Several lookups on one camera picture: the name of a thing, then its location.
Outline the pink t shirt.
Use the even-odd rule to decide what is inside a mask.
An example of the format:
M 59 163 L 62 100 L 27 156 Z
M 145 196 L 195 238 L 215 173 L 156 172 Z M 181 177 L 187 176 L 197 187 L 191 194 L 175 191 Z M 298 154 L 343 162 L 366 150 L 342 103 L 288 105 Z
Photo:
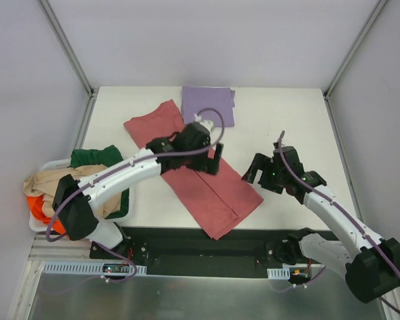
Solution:
M 182 131 L 184 122 L 174 101 L 169 100 L 151 113 L 126 121 L 124 128 L 136 146 L 143 148 L 154 138 Z M 223 159 L 217 175 L 182 167 L 165 173 L 162 178 L 214 240 L 230 232 L 263 202 L 262 196 Z

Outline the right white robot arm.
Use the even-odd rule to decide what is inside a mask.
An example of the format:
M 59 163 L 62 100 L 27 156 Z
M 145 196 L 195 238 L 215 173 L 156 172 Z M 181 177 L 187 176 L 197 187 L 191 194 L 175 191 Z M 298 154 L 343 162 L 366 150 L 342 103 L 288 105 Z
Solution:
M 270 157 L 256 153 L 242 179 L 296 198 L 338 240 L 328 241 L 305 227 L 274 249 L 276 260 L 287 265 L 315 260 L 342 277 L 362 303 L 400 287 L 400 243 L 384 239 L 348 213 L 322 176 L 304 170 L 294 147 L 276 147 Z

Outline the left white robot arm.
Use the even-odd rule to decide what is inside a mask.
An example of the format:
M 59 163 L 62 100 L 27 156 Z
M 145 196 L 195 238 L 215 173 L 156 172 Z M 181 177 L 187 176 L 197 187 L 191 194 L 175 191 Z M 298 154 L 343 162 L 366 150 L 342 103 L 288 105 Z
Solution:
M 212 142 L 213 128 L 210 120 L 194 121 L 180 132 L 154 138 L 134 156 L 98 173 L 80 179 L 70 174 L 60 178 L 53 218 L 62 224 L 64 236 L 72 241 L 88 239 L 104 246 L 112 259 L 123 258 L 128 244 L 122 229 L 96 211 L 131 186 L 181 167 L 216 175 L 223 144 Z

